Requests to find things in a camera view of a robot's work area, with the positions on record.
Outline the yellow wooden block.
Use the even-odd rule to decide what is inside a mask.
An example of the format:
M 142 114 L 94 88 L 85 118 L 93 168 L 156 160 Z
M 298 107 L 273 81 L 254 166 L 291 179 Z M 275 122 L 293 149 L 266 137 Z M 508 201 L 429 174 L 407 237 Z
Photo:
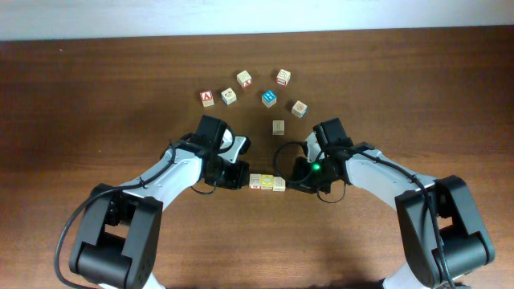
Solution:
M 274 176 L 269 174 L 261 175 L 261 189 L 273 190 L 274 187 Z

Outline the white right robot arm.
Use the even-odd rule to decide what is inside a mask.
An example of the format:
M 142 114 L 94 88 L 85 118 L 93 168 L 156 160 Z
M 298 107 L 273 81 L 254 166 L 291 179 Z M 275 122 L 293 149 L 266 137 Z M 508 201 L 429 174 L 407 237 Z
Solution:
M 299 143 L 289 188 L 320 196 L 343 181 L 398 216 L 405 263 L 380 288 L 454 288 L 455 280 L 493 262 L 496 250 L 466 182 L 408 169 L 371 144 L 354 144 L 337 118 Z

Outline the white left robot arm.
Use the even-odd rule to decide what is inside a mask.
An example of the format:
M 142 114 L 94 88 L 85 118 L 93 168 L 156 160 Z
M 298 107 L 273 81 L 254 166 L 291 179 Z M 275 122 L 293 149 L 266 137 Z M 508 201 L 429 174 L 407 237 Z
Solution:
M 102 288 L 159 288 L 153 273 L 161 218 L 184 190 L 204 181 L 212 189 L 241 189 L 251 145 L 230 126 L 203 116 L 196 132 L 171 142 L 161 159 L 122 185 L 99 184 L 70 217 L 81 217 L 69 269 Z

